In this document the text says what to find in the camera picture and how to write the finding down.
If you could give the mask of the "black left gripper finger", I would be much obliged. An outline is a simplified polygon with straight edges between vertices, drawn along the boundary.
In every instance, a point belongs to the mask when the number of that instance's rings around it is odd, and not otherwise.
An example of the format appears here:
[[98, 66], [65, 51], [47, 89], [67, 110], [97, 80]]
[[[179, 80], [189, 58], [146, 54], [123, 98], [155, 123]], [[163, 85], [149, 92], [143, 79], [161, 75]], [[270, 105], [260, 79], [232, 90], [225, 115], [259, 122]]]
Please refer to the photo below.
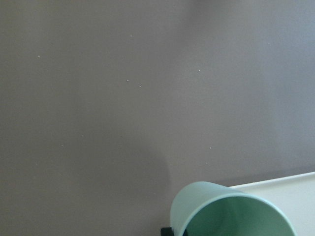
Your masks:
[[161, 236], [173, 236], [173, 230], [171, 227], [161, 228], [160, 235]]

